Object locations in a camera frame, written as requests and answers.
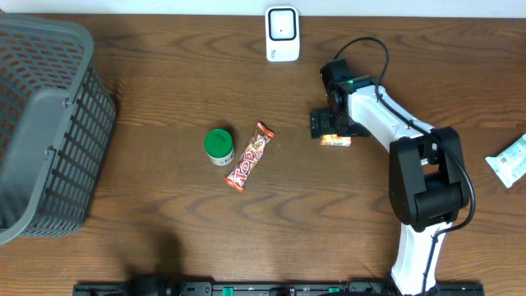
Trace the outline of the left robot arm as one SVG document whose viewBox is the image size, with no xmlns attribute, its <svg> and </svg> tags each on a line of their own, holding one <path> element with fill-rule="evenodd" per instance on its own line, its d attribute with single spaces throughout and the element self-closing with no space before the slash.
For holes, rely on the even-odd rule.
<svg viewBox="0 0 526 296">
<path fill-rule="evenodd" d="M 131 296 L 171 296 L 173 287 L 169 275 L 140 275 L 129 283 Z"/>
</svg>

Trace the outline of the teal wet wipes pack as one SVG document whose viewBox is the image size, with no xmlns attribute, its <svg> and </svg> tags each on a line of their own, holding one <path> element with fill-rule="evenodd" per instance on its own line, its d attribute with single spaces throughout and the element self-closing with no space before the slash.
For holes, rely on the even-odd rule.
<svg viewBox="0 0 526 296">
<path fill-rule="evenodd" d="M 525 175 L 525 135 L 498 156 L 488 156 L 485 160 L 505 187 L 511 188 Z"/>
</svg>

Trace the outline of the grey plastic mesh basket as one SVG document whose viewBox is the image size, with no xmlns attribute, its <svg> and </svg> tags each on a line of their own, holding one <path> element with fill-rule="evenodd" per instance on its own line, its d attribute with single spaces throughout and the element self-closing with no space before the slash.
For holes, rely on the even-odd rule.
<svg viewBox="0 0 526 296">
<path fill-rule="evenodd" d="M 117 123 L 83 26 L 1 17 L 1 240 L 85 222 Z"/>
</svg>

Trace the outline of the red chocolate bar wrapper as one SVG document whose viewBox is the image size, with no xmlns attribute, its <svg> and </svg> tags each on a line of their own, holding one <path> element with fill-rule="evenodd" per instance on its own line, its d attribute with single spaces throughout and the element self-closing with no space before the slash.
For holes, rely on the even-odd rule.
<svg viewBox="0 0 526 296">
<path fill-rule="evenodd" d="M 248 177 L 265 153 L 267 143 L 274 137 L 273 131 L 263 122 L 258 122 L 239 161 L 224 181 L 238 192 L 243 192 Z"/>
</svg>

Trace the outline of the green lid jar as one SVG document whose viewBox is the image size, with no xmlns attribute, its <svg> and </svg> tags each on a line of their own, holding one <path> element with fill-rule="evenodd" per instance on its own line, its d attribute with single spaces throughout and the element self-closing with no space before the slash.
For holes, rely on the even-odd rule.
<svg viewBox="0 0 526 296">
<path fill-rule="evenodd" d="M 205 137 L 204 145 L 206 154 L 215 165 L 225 166 L 235 156 L 233 138 L 224 129 L 210 131 Z"/>
</svg>

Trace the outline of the white barcode scanner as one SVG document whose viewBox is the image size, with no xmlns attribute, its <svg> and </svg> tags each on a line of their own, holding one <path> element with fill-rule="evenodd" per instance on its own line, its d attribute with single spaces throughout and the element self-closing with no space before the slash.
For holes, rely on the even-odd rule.
<svg viewBox="0 0 526 296">
<path fill-rule="evenodd" d="M 265 49 L 269 62 L 293 62 L 300 55 L 299 13 L 292 6 L 269 7 L 265 12 Z"/>
</svg>

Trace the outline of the orange tissue pack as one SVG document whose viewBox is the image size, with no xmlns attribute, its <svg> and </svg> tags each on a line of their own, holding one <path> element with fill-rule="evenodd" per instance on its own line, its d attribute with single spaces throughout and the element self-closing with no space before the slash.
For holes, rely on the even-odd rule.
<svg viewBox="0 0 526 296">
<path fill-rule="evenodd" d="M 352 138 L 349 136 L 337 136 L 335 134 L 323 135 L 321 138 L 323 146 L 350 146 Z"/>
</svg>

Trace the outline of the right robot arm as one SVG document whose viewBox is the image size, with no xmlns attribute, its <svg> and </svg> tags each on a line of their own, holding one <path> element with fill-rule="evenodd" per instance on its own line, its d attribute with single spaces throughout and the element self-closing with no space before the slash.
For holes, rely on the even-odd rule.
<svg viewBox="0 0 526 296">
<path fill-rule="evenodd" d="M 343 59 L 320 69 L 328 108 L 311 112 L 311 136 L 372 136 L 389 153 L 389 199 L 401 223 L 390 271 L 398 295 L 437 293 L 434 276 L 445 235 L 473 206 L 459 134 L 416 119 L 372 76 L 356 76 Z"/>
</svg>

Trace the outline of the black mounting rail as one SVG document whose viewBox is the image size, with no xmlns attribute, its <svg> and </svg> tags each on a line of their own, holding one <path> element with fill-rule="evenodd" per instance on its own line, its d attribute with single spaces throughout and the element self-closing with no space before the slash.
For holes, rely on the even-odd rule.
<svg viewBox="0 0 526 296">
<path fill-rule="evenodd" d="M 76 284 L 73 296 L 129 294 L 129 283 Z M 386 282 L 362 281 L 348 284 L 212 284 L 210 282 L 172 282 L 171 296 L 317 296 L 317 295 L 397 295 Z"/>
</svg>

